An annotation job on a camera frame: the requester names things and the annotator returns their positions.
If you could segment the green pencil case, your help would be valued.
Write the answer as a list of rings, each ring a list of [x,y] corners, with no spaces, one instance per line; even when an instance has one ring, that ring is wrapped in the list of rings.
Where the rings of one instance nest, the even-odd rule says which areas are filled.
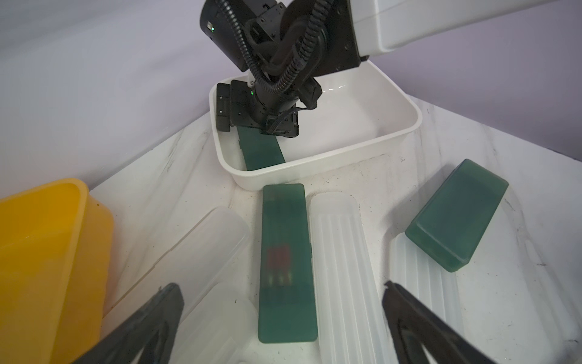
[[[262,190],[258,339],[263,344],[286,344],[317,338],[305,188],[267,185]]]
[[[413,218],[405,235],[448,272],[468,265],[509,182],[463,160]]]
[[[238,127],[236,130],[247,171],[285,163],[276,136],[262,134],[259,129],[250,127]]]

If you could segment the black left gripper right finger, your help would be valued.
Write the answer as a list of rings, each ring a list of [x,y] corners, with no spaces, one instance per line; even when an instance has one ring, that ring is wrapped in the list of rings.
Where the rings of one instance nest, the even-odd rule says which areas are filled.
[[[492,363],[403,286],[385,283],[383,311],[399,363]]]

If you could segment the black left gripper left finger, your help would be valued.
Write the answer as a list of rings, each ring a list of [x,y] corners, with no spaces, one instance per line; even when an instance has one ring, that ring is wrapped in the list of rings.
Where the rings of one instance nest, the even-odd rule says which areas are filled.
[[[183,307],[183,295],[179,285],[166,285],[74,362],[170,362]]]

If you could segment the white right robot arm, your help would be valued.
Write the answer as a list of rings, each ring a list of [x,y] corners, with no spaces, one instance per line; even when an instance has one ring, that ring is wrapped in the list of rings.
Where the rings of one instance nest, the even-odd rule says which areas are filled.
[[[419,39],[534,6],[532,0],[207,1],[200,27],[249,81],[220,83],[217,129],[299,135],[317,107],[318,78]]]

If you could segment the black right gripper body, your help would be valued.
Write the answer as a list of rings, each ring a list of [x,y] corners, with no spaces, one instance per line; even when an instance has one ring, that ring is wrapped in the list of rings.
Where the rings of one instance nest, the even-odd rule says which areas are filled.
[[[229,132],[232,127],[248,127],[264,135],[294,138],[299,136],[298,113],[316,109],[322,93],[313,77],[298,90],[279,96],[260,95],[242,80],[219,83],[215,96],[216,128]]]

